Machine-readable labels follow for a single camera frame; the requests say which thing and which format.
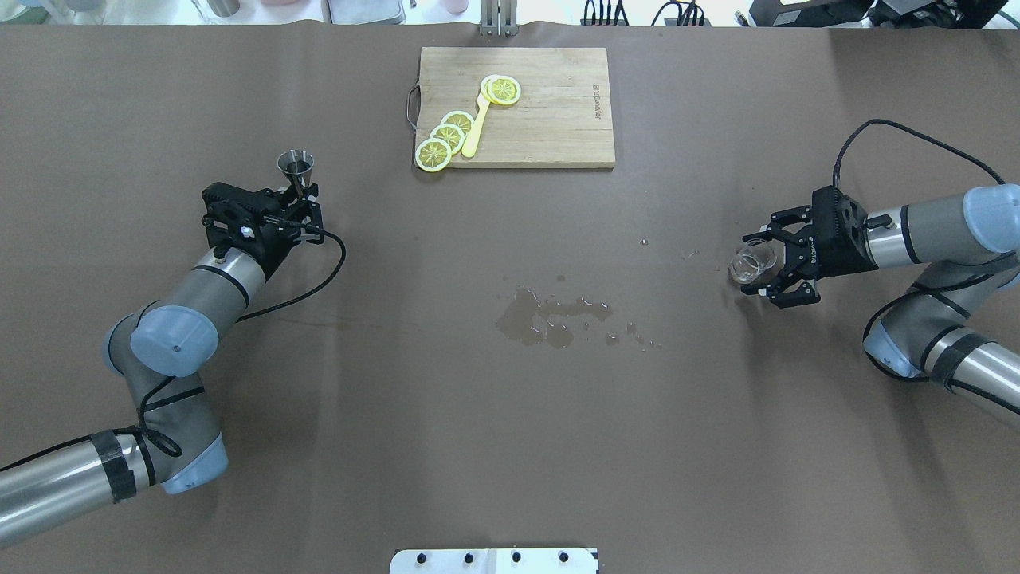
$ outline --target blue joint cover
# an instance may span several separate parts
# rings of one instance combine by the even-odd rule
[[[209,318],[181,306],[156,308],[131,334],[131,351],[146,367],[168,377],[187,377],[216,353],[219,333]]]
[[[1005,292],[1007,290],[1012,290],[1017,284],[1020,284],[1020,272],[1017,272],[1017,275],[1014,276],[1013,278],[1011,278],[1009,282],[1007,282],[1006,284],[1003,284],[1002,286],[1000,286],[999,291],[1000,292]]]
[[[963,196],[963,218],[985,249],[1007,253],[1020,248],[1020,186],[975,187]]]
[[[914,367],[910,359],[900,351],[900,348],[892,342],[892,337],[885,331],[885,326],[882,325],[881,321],[875,323],[871,332],[868,333],[868,337],[864,340],[864,351],[901,377],[913,379],[924,374],[917,367]]]
[[[223,433],[212,441],[181,472],[165,480],[161,486],[167,494],[180,494],[223,474],[226,470],[226,449],[223,448]]]

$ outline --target water droplet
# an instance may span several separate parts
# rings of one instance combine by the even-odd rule
[[[549,324],[546,331],[546,342],[555,349],[567,349],[573,343],[573,333],[566,325]]]

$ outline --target brown table surface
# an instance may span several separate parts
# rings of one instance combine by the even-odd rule
[[[861,349],[920,269],[828,278],[821,305],[782,311],[725,264],[873,116],[1016,180],[1020,35],[476,31],[2,31],[0,461],[132,422],[99,346],[204,253],[209,182],[276,186],[276,155],[311,150],[350,257],[205,368],[222,477],[58,527],[0,570],[385,573],[396,549],[519,544],[598,547],[606,574],[1016,572],[1017,434]],[[419,48],[483,45],[607,47],[616,168],[413,168]],[[843,177],[870,209],[988,182],[873,129]],[[256,306],[336,255],[296,250]],[[525,347],[496,327],[518,285],[613,314]],[[971,326],[1020,348],[1017,301]]]

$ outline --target cutting board handle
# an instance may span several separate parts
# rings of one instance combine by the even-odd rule
[[[418,93],[418,105],[414,110],[414,119],[411,119],[411,103],[414,100],[414,93]],[[414,79],[414,86],[411,86],[411,91],[407,93],[407,104],[404,106],[404,116],[407,117],[407,122],[411,124],[411,131],[414,133],[418,132],[418,114],[421,113],[421,77]]]

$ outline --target yellow spoon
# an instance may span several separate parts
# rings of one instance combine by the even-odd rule
[[[478,104],[478,115],[474,117],[471,131],[467,133],[467,138],[464,139],[464,147],[460,148],[460,154],[464,157],[474,157],[474,154],[478,152],[478,140],[481,139],[481,124],[486,121],[486,114],[489,113],[489,104],[492,103],[489,99],[489,93],[486,91],[486,84],[489,83],[491,77],[492,75],[487,75],[481,81],[478,97],[475,99]]]

